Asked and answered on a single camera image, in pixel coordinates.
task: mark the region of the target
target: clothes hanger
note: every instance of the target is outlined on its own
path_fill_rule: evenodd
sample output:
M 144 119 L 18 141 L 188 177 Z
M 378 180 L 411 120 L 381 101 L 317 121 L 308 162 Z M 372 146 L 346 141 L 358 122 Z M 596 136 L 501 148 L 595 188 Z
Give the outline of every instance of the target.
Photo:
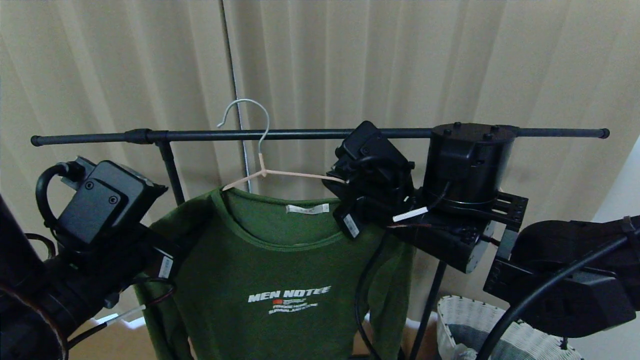
M 264 134 L 262 134 L 262 136 L 260 137 L 260 141 L 258 141 L 258 160 L 260 161 L 260 170 L 258 172 L 254 172 L 253 174 L 251 174 L 251 175 L 249 175 L 247 177 L 243 177 L 242 179 L 238 179 L 238 180 L 234 181 L 233 183 L 230 183 L 230 184 L 226 185 L 224 188 L 222 188 L 222 191 L 227 191 L 227 190 L 229 190 L 231 188 L 235 188 L 238 185 L 246 183 L 247 181 L 253 179 L 254 177 L 258 177 L 258 176 L 266 177 L 267 174 L 285 175 L 285 176 L 298 176 L 298 177 L 312 177 L 314 179 L 324 179 L 324 180 L 337 181 L 339 183 L 345 183 L 344 180 L 338 179 L 337 177 L 332 177 L 332 176 L 305 174 L 305 173 L 302 173 L 302 172 L 288 172 L 288 171 L 270 170 L 270 169 L 266 168 L 264 166 L 264 156 L 262 155 L 262 142 L 264 141 L 264 138 L 269 133 L 269 127 L 271 126 L 271 118 L 269 117 L 269 112 L 267 111 L 267 109 L 264 108 L 263 105 L 261 105 L 261 103 L 255 101 L 255 100 L 252 100 L 252 99 L 238 99 L 238 100 L 235 100 L 235 101 L 231 102 L 229 104 L 229 106 L 227 106 L 227 109 L 225 110 L 225 115 L 222 117 L 222 122 L 218 124 L 218 127 L 222 127 L 222 125 L 224 125 L 227 122 L 227 115 L 229 114 L 229 110 L 231 110 L 231 108 L 235 104 L 237 104 L 239 102 L 250 102 L 252 104 L 256 104 L 257 106 L 260 106 L 260 108 L 264 111 L 264 114 L 267 116 L 267 128 L 265 129 Z

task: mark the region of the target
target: t-shirt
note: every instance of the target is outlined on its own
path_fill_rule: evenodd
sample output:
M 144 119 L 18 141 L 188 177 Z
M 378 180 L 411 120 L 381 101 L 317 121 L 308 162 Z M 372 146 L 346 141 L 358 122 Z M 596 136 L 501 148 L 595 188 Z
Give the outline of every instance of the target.
M 188 337 L 199 360 L 347 359 L 356 284 L 383 231 L 370 225 L 348 238 L 332 216 L 338 204 L 216 189 L 154 223 L 190 249 L 173 277 L 176 294 L 144 312 L 158 359 L 191 359 Z M 388 237 L 364 283 L 359 320 L 371 312 L 384 360 L 400 349 L 412 258 L 413 247 Z M 165 292 L 158 283 L 136 288 L 141 303 Z

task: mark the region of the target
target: metal hook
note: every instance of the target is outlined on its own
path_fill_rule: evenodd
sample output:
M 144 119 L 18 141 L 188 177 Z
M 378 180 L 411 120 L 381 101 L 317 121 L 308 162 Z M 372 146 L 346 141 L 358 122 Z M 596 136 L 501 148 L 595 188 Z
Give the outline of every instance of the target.
M 269 117 L 269 112 L 267 111 L 267 109 L 264 108 L 264 106 L 261 103 L 252 99 L 238 99 L 238 100 L 232 101 L 229 104 L 229 106 L 227 106 L 227 109 L 225 110 L 225 115 L 222 117 L 222 122 L 218 124 L 218 127 L 221 127 L 227 122 L 227 115 L 229 114 L 229 110 L 231 110 L 231 108 L 239 102 L 251 102 L 253 104 L 256 104 L 257 106 L 260 106 L 260 108 L 264 111 L 264 114 L 267 115 L 267 128 L 264 130 L 264 134 L 262 134 L 262 136 L 260 137 L 260 141 L 258 141 L 258 153 L 262 154 L 262 141 L 264 141 L 264 138 L 267 137 L 267 134 L 269 133 L 269 127 L 271 126 L 271 118 Z

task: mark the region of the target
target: white clothing tag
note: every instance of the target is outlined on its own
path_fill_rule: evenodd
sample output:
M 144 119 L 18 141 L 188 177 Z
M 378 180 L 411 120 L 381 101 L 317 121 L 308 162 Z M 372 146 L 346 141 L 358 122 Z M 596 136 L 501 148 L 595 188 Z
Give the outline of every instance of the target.
M 321 213 L 329 212 L 329 204 L 320 204 L 314 206 L 313 208 L 301 208 L 295 205 L 287 205 L 287 213 L 299 213 L 299 214 L 307 214 L 307 215 L 315 215 Z
M 356 238 L 358 234 L 360 234 L 360 230 L 356 226 L 356 223 L 353 221 L 351 214 L 347 214 L 347 216 L 344 217 L 344 224 L 347 225 L 347 229 L 349 229 L 349 232 L 354 238 Z
M 171 274 L 171 267 L 173 266 L 173 259 L 165 256 L 162 259 L 162 265 L 160 265 L 160 271 L 158 272 L 158 277 L 163 277 L 165 279 L 169 278 Z
M 414 209 L 411 211 L 407 211 L 406 213 L 403 214 L 399 214 L 393 217 L 394 222 L 398 222 L 398 221 L 402 221 L 404 219 L 408 219 L 408 218 L 412 218 L 412 217 L 416 217 L 418 215 L 422 215 L 424 213 L 429 212 L 429 210 L 427 209 L 426 206 L 424 206 L 423 208 L 419 208 L 419 209 Z

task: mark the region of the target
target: basket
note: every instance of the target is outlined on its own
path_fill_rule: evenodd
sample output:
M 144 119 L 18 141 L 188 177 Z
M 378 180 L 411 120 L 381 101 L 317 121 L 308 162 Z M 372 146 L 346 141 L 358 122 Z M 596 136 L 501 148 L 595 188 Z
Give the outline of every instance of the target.
M 504 310 L 484 302 L 446 296 L 438 302 L 438 353 L 443 360 L 473 360 Z M 493 360 L 581 360 L 562 338 L 514 322 L 492 353 Z

